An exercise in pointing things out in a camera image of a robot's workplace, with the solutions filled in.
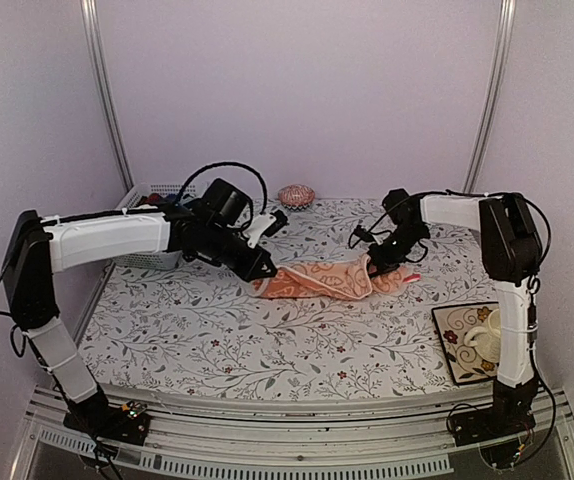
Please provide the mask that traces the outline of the orange patterned towel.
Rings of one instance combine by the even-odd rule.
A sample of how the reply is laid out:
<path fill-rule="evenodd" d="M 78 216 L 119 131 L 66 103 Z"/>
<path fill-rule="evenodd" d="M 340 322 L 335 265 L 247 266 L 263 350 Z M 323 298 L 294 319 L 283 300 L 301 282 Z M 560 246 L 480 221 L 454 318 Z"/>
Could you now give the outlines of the orange patterned towel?
<path fill-rule="evenodd" d="M 328 297 L 343 301 L 359 301 L 375 294 L 397 295 L 421 275 L 405 266 L 392 272 L 370 277 L 375 268 L 369 256 L 339 262 L 304 262 L 281 265 L 272 278 L 254 280 L 247 292 L 263 299 L 305 299 Z"/>

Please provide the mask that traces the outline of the pink towel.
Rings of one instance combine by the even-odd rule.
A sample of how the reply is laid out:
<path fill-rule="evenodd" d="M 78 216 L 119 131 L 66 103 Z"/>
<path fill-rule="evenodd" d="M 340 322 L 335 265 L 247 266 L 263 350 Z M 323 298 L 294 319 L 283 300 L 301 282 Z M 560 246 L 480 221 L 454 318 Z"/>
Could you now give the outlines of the pink towel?
<path fill-rule="evenodd" d="M 141 196 L 135 200 L 135 202 L 133 203 L 133 207 L 137 207 L 137 206 L 146 204 L 147 201 L 148 201 L 148 198 L 146 196 Z"/>

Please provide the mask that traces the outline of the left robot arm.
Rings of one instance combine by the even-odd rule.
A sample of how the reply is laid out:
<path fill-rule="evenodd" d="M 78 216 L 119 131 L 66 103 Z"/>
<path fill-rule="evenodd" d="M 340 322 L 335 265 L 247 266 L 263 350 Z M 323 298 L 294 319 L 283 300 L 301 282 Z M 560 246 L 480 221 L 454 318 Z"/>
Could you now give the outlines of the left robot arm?
<path fill-rule="evenodd" d="M 60 318 L 53 276 L 69 268 L 132 254 L 178 252 L 188 262 L 225 266 L 245 282 L 272 278 L 277 268 L 260 245 L 287 223 L 280 210 L 262 210 L 241 222 L 253 202 L 214 180 L 187 202 L 116 209 L 69 217 L 22 212 L 0 273 L 10 318 L 63 396 L 66 427 L 94 441 L 141 446 L 151 422 L 147 407 L 129 401 L 113 407 Z"/>

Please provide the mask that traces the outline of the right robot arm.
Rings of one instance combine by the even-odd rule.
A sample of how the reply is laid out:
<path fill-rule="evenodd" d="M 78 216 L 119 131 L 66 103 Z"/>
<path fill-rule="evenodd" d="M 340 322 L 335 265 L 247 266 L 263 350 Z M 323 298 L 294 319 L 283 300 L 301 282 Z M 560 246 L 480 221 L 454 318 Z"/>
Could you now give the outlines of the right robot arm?
<path fill-rule="evenodd" d="M 408 263 L 412 249 L 429 239 L 432 224 L 462 227 L 480 236 L 482 264 L 500 309 L 500 359 L 491 406 L 448 415 L 446 426 L 455 443 L 464 446 L 530 432 L 536 425 L 531 405 L 544 385 L 535 359 L 535 296 L 549 251 L 532 218 L 537 207 L 520 193 L 408 194 L 404 189 L 390 191 L 382 205 L 393 230 L 378 233 L 373 227 L 357 227 L 353 232 L 368 243 L 377 276 Z"/>

